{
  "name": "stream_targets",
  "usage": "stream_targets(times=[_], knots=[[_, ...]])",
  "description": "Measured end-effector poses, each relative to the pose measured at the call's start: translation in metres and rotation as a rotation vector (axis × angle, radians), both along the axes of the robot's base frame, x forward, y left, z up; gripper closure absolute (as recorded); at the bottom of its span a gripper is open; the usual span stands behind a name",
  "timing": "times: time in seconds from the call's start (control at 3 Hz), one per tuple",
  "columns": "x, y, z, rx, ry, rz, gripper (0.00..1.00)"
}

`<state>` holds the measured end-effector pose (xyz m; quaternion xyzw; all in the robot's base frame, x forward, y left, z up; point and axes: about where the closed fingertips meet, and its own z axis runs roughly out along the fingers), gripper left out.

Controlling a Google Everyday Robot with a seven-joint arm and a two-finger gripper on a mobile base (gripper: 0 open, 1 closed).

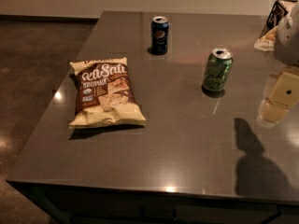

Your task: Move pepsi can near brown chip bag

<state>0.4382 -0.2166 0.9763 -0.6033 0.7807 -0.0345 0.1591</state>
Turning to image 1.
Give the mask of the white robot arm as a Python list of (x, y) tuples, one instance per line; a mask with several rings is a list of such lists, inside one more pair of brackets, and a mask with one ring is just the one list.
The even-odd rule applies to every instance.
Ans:
[(266, 80), (257, 123), (272, 128), (299, 102), (299, 2), (278, 0), (254, 48), (278, 72)]

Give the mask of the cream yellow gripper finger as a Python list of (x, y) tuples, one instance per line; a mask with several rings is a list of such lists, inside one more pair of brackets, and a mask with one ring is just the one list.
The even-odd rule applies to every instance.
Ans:
[(276, 126), (299, 102), (299, 67), (286, 66), (266, 80), (257, 123), (265, 128)]

